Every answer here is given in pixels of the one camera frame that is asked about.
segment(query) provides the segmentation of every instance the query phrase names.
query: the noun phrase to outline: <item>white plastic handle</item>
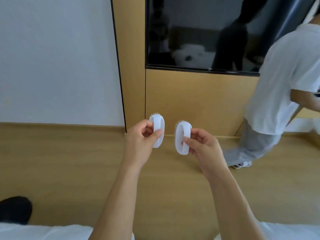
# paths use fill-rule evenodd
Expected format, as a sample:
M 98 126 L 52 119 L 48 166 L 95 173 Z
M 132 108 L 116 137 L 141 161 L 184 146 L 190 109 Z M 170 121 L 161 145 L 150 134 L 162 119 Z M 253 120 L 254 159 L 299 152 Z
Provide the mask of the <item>white plastic handle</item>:
M 162 129 L 160 138 L 153 144 L 153 148 L 158 148 L 162 144 L 163 137 L 165 135 L 165 120 L 159 114 L 151 115 L 149 120 L 153 122 L 153 132 Z
M 191 129 L 192 126 L 187 121 L 182 121 L 177 125 L 176 133 L 174 135 L 175 137 L 175 145 L 177 152 L 181 155 L 187 155 L 189 153 L 189 146 L 183 142 L 183 137 L 189 137 L 191 136 Z

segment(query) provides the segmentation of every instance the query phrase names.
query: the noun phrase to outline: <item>white sleeve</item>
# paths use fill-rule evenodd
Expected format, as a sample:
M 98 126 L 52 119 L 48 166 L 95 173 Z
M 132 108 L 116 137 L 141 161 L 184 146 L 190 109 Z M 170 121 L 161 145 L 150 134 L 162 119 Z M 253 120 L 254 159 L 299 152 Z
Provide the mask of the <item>white sleeve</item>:
M 290 88 L 317 92 L 320 86 L 320 57 L 309 57 L 310 60 L 298 61 L 290 80 Z

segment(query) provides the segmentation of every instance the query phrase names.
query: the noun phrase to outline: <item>wooden floor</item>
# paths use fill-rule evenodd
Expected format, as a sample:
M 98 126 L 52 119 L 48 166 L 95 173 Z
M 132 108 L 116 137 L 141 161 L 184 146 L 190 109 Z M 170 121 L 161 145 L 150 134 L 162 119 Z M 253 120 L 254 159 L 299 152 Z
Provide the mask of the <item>wooden floor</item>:
M 236 139 L 220 140 L 223 148 Z M 23 195 L 31 224 L 93 226 L 122 159 L 119 128 L 0 124 L 0 199 Z M 320 149 L 301 137 L 280 144 L 248 169 L 232 170 L 261 221 L 320 224 Z M 218 225 L 197 162 L 165 137 L 142 171 L 136 238 L 213 239 Z

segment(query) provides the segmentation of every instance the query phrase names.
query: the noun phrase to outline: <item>black shoe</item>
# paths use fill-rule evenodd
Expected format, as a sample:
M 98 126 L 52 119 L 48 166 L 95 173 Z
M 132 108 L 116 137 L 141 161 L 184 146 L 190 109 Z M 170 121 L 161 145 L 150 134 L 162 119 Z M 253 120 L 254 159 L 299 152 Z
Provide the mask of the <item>black shoe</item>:
M 27 225 L 32 203 L 26 197 L 16 196 L 0 202 L 0 222 Z

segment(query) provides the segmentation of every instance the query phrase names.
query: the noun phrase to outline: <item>shirt collar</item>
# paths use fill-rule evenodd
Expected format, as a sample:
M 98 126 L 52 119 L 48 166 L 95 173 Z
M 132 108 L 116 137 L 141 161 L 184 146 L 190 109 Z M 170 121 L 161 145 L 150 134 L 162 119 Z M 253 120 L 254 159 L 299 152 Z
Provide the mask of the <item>shirt collar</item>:
M 297 29 L 307 29 L 313 32 L 320 33 L 320 25 L 318 24 L 301 24 Z

